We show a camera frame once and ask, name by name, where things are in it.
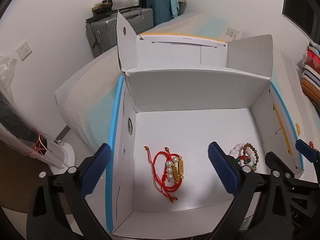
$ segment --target gold charm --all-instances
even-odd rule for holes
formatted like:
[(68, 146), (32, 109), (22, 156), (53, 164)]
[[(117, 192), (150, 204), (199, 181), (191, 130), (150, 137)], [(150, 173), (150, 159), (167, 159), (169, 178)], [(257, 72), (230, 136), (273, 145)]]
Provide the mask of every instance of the gold charm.
[(183, 175), (183, 160), (178, 161), (179, 175)]
[(179, 181), (179, 174), (177, 167), (173, 167), (173, 177), (175, 181)]
[(300, 135), (301, 134), (301, 130), (300, 130), (300, 126), (298, 123), (296, 123), (296, 128), (297, 128), (297, 134)]

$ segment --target striped blanket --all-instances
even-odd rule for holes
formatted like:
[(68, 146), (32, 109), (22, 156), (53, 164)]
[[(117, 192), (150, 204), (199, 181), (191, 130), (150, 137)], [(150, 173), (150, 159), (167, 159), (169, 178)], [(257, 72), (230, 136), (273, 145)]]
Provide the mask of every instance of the striped blanket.
[(301, 87), (303, 93), (320, 107), (320, 53), (310, 44), (302, 75)]

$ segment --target blue gripper pad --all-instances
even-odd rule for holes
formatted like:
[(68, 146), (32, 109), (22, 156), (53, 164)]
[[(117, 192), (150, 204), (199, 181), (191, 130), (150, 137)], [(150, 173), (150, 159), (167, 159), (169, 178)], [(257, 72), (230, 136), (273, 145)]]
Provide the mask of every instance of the blue gripper pad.
[(86, 158), (81, 163), (79, 166), (81, 179), (80, 193), (83, 198), (93, 192), (110, 160), (110, 146), (104, 143), (94, 156)]
[(216, 142), (212, 142), (209, 145), (208, 156), (213, 167), (226, 191), (236, 197), (239, 192), (238, 185), (240, 179), (223, 156), (224, 154), (225, 153)]
[(299, 139), (296, 141), (296, 149), (303, 156), (305, 156), (307, 160), (311, 163), (316, 162), (317, 158), (315, 150), (311, 149), (311, 147), (308, 144), (306, 144), (303, 140)]

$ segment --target gray suitcase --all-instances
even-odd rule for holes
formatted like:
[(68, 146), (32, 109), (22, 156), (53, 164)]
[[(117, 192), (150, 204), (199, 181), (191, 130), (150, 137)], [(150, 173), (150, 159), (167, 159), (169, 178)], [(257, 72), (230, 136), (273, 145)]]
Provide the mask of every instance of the gray suitcase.
[[(153, 28), (153, 10), (134, 8), (120, 12), (139, 34)], [(100, 21), (87, 24), (86, 33), (93, 56), (96, 58), (117, 45), (116, 13)]]

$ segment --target black monitor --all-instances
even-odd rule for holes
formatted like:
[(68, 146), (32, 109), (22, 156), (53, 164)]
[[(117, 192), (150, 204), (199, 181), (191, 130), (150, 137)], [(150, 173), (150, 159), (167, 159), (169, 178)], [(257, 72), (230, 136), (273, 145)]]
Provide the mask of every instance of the black monitor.
[(284, 0), (282, 14), (314, 42), (320, 42), (320, 0)]

